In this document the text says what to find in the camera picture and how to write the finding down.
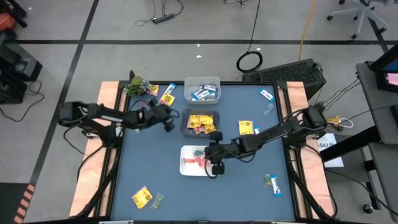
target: monitor screen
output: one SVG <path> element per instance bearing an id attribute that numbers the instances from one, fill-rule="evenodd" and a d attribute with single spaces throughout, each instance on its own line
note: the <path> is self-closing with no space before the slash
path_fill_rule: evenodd
<path id="1" fill-rule="evenodd" d="M 385 66 L 383 72 L 398 73 L 398 59 L 393 60 L 390 64 Z"/>

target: chair wheel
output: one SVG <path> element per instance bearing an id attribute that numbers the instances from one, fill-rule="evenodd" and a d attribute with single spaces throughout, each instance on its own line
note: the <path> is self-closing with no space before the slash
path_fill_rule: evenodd
<path id="1" fill-rule="evenodd" d="M 387 30 L 387 28 L 383 27 L 383 28 L 379 29 L 378 34 L 382 34 L 382 33 L 383 33 L 384 31 L 386 31 L 386 30 Z"/>
<path id="2" fill-rule="evenodd" d="M 373 211 L 374 211 L 374 208 L 373 208 L 373 206 L 372 206 L 372 203 L 369 203 L 369 204 L 364 205 L 364 206 L 363 206 L 363 211 L 364 211 L 365 213 L 372 214 Z"/>

